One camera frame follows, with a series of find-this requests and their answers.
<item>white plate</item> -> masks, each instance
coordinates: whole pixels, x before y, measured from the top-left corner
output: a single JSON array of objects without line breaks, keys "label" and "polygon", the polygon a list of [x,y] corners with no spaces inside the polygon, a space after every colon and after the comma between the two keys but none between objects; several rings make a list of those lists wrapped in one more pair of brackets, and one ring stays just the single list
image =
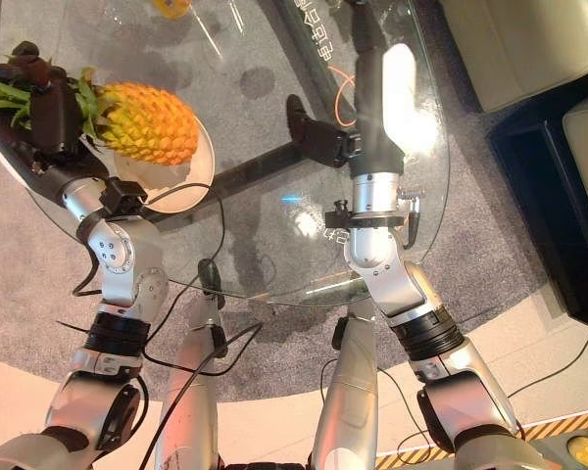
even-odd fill
[{"label": "white plate", "polygon": [[[207,129],[197,119],[200,133],[196,153],[188,164],[149,164],[114,153],[114,164],[120,179],[137,181],[148,194],[148,201],[181,184],[212,184],[214,180],[214,147]],[[185,188],[171,193],[148,209],[164,213],[177,213],[193,208],[205,197],[207,188]]]}]

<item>pineapple crown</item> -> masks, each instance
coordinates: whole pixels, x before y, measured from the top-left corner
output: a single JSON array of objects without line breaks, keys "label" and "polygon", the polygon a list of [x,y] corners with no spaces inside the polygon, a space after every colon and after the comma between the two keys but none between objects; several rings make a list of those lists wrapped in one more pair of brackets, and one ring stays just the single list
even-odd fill
[{"label": "pineapple crown", "polygon": [[[85,68],[80,79],[68,77],[68,85],[74,92],[82,115],[81,130],[90,142],[98,138],[96,125],[104,123],[103,114],[113,106],[109,97],[97,96],[96,87],[92,84],[93,73],[94,68]],[[0,80],[0,110],[14,112],[11,119],[12,127],[20,125],[30,130],[30,90],[35,86],[35,79],[33,77],[26,82],[20,82],[12,78],[9,81],[5,83]]]}]

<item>screw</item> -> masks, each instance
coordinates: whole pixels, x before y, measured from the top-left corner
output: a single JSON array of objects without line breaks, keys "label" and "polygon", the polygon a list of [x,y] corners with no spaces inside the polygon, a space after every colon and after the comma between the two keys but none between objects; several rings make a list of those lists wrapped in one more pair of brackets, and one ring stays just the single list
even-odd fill
[{"label": "screw", "polygon": [[399,199],[409,200],[415,198],[424,198],[424,189],[401,189]]}]

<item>silver robot arm segment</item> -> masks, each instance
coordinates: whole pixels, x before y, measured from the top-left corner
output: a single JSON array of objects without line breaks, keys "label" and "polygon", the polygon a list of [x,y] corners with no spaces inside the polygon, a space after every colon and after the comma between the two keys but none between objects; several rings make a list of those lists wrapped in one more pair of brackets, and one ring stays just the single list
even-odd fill
[{"label": "silver robot arm segment", "polygon": [[141,350],[166,298],[168,278],[157,229],[136,215],[101,216],[105,190],[98,178],[66,186],[63,203],[103,269],[103,299],[50,405],[45,430],[0,446],[0,470],[88,469],[130,437],[139,392],[129,381],[141,369]]}]

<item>electrical wire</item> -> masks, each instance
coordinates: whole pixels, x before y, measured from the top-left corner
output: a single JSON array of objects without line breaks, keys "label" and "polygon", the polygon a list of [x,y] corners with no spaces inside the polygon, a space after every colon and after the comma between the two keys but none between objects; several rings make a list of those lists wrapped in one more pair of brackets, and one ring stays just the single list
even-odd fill
[{"label": "electrical wire", "polygon": [[142,398],[144,399],[144,406],[141,408],[141,414],[139,415],[139,419],[135,423],[135,426],[133,426],[133,428],[130,430],[130,436],[128,437],[129,439],[135,435],[135,433],[139,430],[141,425],[144,423],[144,420],[146,419],[146,415],[148,414],[148,404],[150,402],[150,395],[148,394],[148,386],[146,386],[146,382],[144,381],[144,379],[141,375],[137,376],[137,383],[139,384],[139,387],[141,388]]},{"label": "electrical wire", "polygon": [[[220,377],[222,375],[227,374],[233,367],[235,367],[235,364],[237,363],[237,361],[239,360],[239,358],[242,356],[242,354],[244,354],[244,351],[246,350],[246,348],[248,348],[249,343],[246,343],[242,349],[237,353],[237,355],[235,356],[235,359],[228,365],[228,367],[226,367],[224,370],[221,370],[219,372],[198,372],[199,375],[204,375],[207,377]],[[174,364],[172,362],[165,362],[164,360],[160,360],[157,359],[155,357],[150,356],[147,352],[146,352],[146,348],[142,348],[141,350],[142,355],[144,356],[144,358],[146,360],[149,360],[150,362],[153,362],[155,364],[159,364],[159,365],[163,365],[165,367],[169,367],[170,369],[177,369],[177,370],[182,370],[183,372],[191,372],[194,373],[196,372],[197,369],[192,369],[191,367],[185,367],[183,365],[179,365],[179,364]]]},{"label": "electrical wire", "polygon": [[82,281],[80,281],[80,283],[76,287],[73,288],[72,295],[75,297],[95,296],[98,294],[102,294],[102,291],[100,289],[95,289],[93,291],[83,291],[84,287],[93,280],[94,276],[96,275],[96,271],[98,270],[98,266],[100,265],[100,263],[98,262],[98,258],[96,257],[96,254],[93,252],[93,250],[86,245],[85,248],[87,249],[87,253],[89,254],[91,267],[89,268],[89,272],[87,273],[85,278]]},{"label": "electrical wire", "polygon": [[534,380],[533,382],[528,383],[527,385],[523,385],[522,387],[520,387],[517,390],[514,390],[512,393],[510,393],[508,395],[508,399],[510,399],[511,397],[513,397],[514,395],[522,392],[523,390],[528,389],[529,387],[532,387],[536,384],[539,384],[540,382],[543,382],[547,379],[550,379],[552,377],[555,377],[558,374],[561,374],[562,372],[564,372],[565,370],[567,370],[572,364],[574,364],[575,362],[577,362],[577,360],[584,354],[584,352],[586,351],[586,348],[588,348],[588,339],[586,340],[586,342],[584,343],[584,346],[581,348],[581,351],[577,354],[577,356],[575,357],[575,359],[573,359],[571,362],[569,362],[567,365],[565,365],[564,367],[556,370],[555,372],[552,372],[549,375],[545,375],[544,377]]},{"label": "electrical wire", "polygon": [[146,207],[151,206],[151,205],[157,203],[158,201],[161,201],[162,199],[166,198],[170,194],[174,194],[177,191],[182,191],[183,189],[187,189],[187,188],[207,188],[209,190],[212,187],[209,184],[205,184],[205,183],[181,184],[179,186],[173,187],[172,189],[170,189],[169,191],[166,191],[165,193],[160,194],[159,196],[154,197],[153,199],[148,201],[146,204],[144,204],[144,206],[146,206]]},{"label": "electrical wire", "polygon": [[70,323],[66,323],[65,321],[61,321],[61,320],[55,320],[55,321],[57,323],[59,323],[60,325],[66,326],[72,330],[80,331],[81,333],[87,333],[87,334],[89,333],[89,330],[85,330],[84,328],[80,328],[78,326],[71,325]]},{"label": "electrical wire", "polygon": [[[180,191],[181,189],[184,189],[186,187],[193,187],[193,186],[199,186],[199,187],[204,187],[204,188],[210,188],[211,186],[209,186],[208,184],[203,184],[203,183],[187,183],[187,184],[183,184],[180,185],[176,188],[172,188],[170,189],[170,191],[167,191],[164,194],[161,194],[159,196],[157,196],[156,198],[154,198],[150,203],[148,204],[152,204],[154,202],[160,201],[161,199],[163,199],[164,197],[170,195],[173,192],[176,191]],[[222,232],[220,235],[220,242],[218,243],[218,247],[216,248],[216,250],[214,251],[214,254],[209,258],[209,263],[213,262],[214,259],[216,258],[216,256],[218,255],[218,253],[221,251],[222,246],[224,245],[224,234],[226,233],[226,224],[224,221],[224,205],[222,204],[222,199],[221,197],[218,195],[218,193],[214,192],[214,196],[216,196],[216,199],[218,200],[218,204],[220,206],[220,221],[221,221],[221,228],[222,228]],[[161,331],[161,329],[163,328],[163,326],[166,324],[166,322],[168,321],[168,318],[170,318],[170,315],[172,314],[172,311],[174,310],[174,307],[176,306],[176,303],[178,302],[178,300],[180,299],[180,297],[185,294],[185,292],[187,292],[187,290],[191,287],[191,285],[196,281],[196,279],[198,279],[199,274],[197,273],[188,283],[187,285],[181,289],[178,294],[176,294],[176,297],[174,297],[174,300],[172,301],[170,308],[168,308],[168,311],[166,312],[166,315],[164,316],[164,319],[159,323],[159,325],[157,325],[157,328],[155,328],[155,331],[152,332],[152,334],[148,337],[148,339],[146,340],[146,345],[148,345],[148,343],[150,343],[152,341],[152,339],[157,336],[157,334]]]},{"label": "electrical wire", "polygon": [[522,427],[522,424],[520,424],[520,421],[516,420],[516,426],[518,426],[518,430],[520,431],[520,438],[526,441],[527,435],[525,434],[525,430]]},{"label": "electrical wire", "polygon": [[255,336],[257,336],[257,334],[260,332],[260,330],[263,327],[264,327],[264,323],[261,323],[261,322],[256,323],[252,326],[249,326],[248,328],[245,328],[244,330],[237,333],[230,340],[226,341],[226,343],[224,343],[223,345],[220,345],[217,348],[215,348],[212,352],[207,354],[207,356],[205,356],[205,358],[201,361],[201,363],[196,368],[196,371],[192,373],[192,375],[187,379],[187,381],[185,382],[183,387],[180,389],[178,394],[176,394],[176,397],[174,398],[173,402],[170,404],[170,407],[166,411],[166,414],[161,419],[161,422],[159,423],[159,427],[157,428],[157,431],[155,431],[155,435],[153,436],[152,440],[150,441],[150,445],[148,445],[148,449],[146,450],[146,454],[144,455],[144,458],[141,461],[141,465],[139,465],[139,470],[145,470],[146,465],[148,465],[148,459],[150,458],[150,455],[152,454],[152,452],[155,448],[155,445],[157,444],[157,440],[161,437],[161,434],[163,433],[164,428],[166,427],[166,424],[170,420],[172,413],[174,412],[174,410],[176,409],[176,407],[180,403],[180,400],[182,399],[183,395],[185,395],[185,392],[187,392],[187,390],[192,385],[194,380],[196,380],[196,377],[198,377],[198,374],[200,373],[200,371],[203,370],[214,357],[216,357],[218,354],[220,354],[222,351],[224,351],[224,348],[227,348],[228,346],[233,344],[235,341],[239,340],[242,336],[244,336],[247,333],[250,333],[252,331],[253,333],[251,334],[250,338],[246,342],[247,344],[250,344],[250,342],[253,341],[253,338],[255,338]]},{"label": "electrical wire", "polygon": [[429,441],[429,438],[424,434],[424,431],[420,428],[420,425],[418,424],[418,422],[414,418],[414,414],[412,413],[412,410],[410,409],[410,406],[408,405],[408,401],[406,400],[405,395],[403,394],[403,391],[401,390],[401,387],[399,387],[399,383],[385,369],[382,369],[380,367],[377,367],[376,369],[379,372],[381,372],[382,374],[385,374],[392,381],[392,383],[395,385],[396,389],[399,391],[399,394],[401,394],[401,399],[403,399],[403,403],[405,404],[405,408],[407,409],[408,414],[410,415],[410,418],[412,418],[412,422],[416,426],[416,429],[418,429],[418,433],[416,433],[416,435],[421,434],[422,437],[424,438],[424,440],[427,442],[427,452],[419,460],[417,460],[415,462],[411,462],[409,460],[403,460],[403,457],[401,456],[401,444],[402,443],[399,443],[396,447],[396,451],[399,456],[399,460],[401,460],[403,463],[407,463],[409,465],[412,465],[412,464],[416,465],[417,463],[422,463],[422,462],[426,461],[426,459],[429,458],[429,455],[431,455],[431,442]]},{"label": "electrical wire", "polygon": [[[326,369],[326,367],[332,363],[335,362],[337,360],[337,358],[333,358],[328,360],[327,362],[324,363],[324,365],[322,366],[322,370],[320,372],[320,396],[322,397],[322,403],[324,403],[325,401],[325,397],[324,397],[324,392],[322,391],[323,388],[323,382],[324,382],[324,371]],[[408,465],[416,465],[418,463],[422,463],[424,461],[426,461],[427,458],[429,458],[429,455],[431,454],[431,441],[429,440],[429,438],[426,436],[426,432],[428,430],[424,429],[422,430],[420,428],[420,425],[418,424],[418,422],[416,421],[416,419],[414,418],[414,414],[412,413],[412,410],[410,409],[410,406],[408,404],[407,399],[405,398],[405,395],[403,394],[403,390],[401,390],[401,387],[399,386],[398,382],[394,379],[394,377],[392,377],[392,375],[390,375],[390,373],[388,371],[386,371],[385,369],[382,369],[381,367],[377,367],[376,368],[379,372],[381,372],[382,374],[386,375],[394,384],[394,386],[396,387],[396,389],[399,391],[399,394],[401,394],[401,399],[403,399],[403,403],[405,404],[405,408],[408,411],[408,414],[410,415],[410,418],[412,419],[412,422],[414,423],[414,425],[416,426],[416,428],[418,429],[417,433],[413,433],[409,436],[407,436],[406,438],[404,438],[402,441],[399,442],[399,444],[396,447],[396,451],[399,457],[399,460],[401,460],[401,462],[408,464]],[[418,435],[422,435],[422,437],[424,438],[424,440],[427,442],[427,452],[425,453],[425,455],[423,455],[419,460],[415,461],[415,462],[410,462],[408,460],[404,460],[401,457],[401,446],[409,439],[418,436]]]},{"label": "electrical wire", "polygon": [[330,359],[327,362],[324,363],[324,366],[322,367],[322,370],[320,371],[320,396],[322,397],[322,404],[324,404],[324,392],[322,391],[322,389],[324,388],[324,370],[326,369],[326,366],[329,365],[331,362],[335,362],[337,359]]}]

